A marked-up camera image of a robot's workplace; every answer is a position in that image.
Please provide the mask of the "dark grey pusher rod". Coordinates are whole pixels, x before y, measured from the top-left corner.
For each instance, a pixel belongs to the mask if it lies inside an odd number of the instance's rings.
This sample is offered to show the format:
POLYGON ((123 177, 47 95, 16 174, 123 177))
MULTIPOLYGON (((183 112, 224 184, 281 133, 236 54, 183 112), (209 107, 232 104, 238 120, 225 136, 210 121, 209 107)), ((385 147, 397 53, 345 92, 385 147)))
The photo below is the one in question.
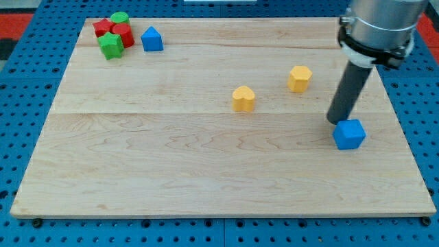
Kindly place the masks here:
POLYGON ((347 120, 372 71, 349 61, 327 112, 327 120, 336 125, 347 120))

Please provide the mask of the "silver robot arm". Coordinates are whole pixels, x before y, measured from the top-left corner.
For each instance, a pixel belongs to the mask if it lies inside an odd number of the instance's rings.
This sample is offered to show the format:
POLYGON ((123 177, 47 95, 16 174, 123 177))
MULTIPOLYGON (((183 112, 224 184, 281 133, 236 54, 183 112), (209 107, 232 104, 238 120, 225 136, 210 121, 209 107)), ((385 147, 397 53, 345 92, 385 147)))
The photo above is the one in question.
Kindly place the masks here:
POLYGON ((414 48, 414 31, 428 0, 352 0, 339 18, 337 41, 348 57, 327 120, 347 120, 373 69, 399 68, 414 48))

